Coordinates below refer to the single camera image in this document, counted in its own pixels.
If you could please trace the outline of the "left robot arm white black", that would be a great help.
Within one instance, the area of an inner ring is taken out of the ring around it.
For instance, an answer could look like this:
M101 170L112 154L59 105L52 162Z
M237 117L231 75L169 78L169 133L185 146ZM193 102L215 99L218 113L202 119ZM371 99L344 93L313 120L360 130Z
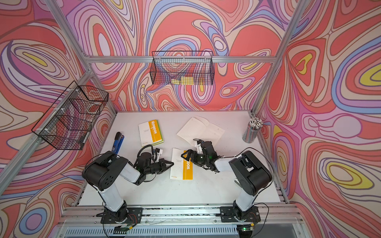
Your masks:
M82 177L95 188L104 202L104 211L98 214L102 224L131 224L141 222L141 208L128 208L126 201L121 197L116 179L122 177L126 181L140 185L146 182L147 175L159 175L174 163L163 158L156 159L158 152L138 153L134 163L124 157L108 151L87 164Z

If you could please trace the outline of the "white lined notebook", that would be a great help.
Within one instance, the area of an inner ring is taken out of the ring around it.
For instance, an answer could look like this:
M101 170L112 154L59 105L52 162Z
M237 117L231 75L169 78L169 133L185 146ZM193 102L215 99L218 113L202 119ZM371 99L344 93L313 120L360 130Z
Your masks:
M195 147L197 140L210 141L215 146L222 138L225 130L210 123L207 119L192 117L177 133L190 146Z

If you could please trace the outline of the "white yellow notebook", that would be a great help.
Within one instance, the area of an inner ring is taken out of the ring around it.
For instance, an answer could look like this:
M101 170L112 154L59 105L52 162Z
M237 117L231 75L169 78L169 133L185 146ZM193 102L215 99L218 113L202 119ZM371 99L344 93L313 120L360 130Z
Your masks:
M193 180L193 165L181 157L183 153L185 151L176 148L172 150L171 161L174 163L170 168L170 179L172 180Z
M141 146L158 145L164 142L158 120L144 122L138 125Z

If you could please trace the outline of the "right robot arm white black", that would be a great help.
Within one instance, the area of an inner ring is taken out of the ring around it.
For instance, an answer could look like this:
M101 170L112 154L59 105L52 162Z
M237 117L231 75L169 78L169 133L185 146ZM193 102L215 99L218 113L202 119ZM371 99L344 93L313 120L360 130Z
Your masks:
M258 208L254 202L258 195L273 182L272 172L248 148L233 157L219 156L211 141L195 139L196 151L187 150L181 158L215 173L233 172L241 187L232 206L220 207L216 216L226 222L259 222Z

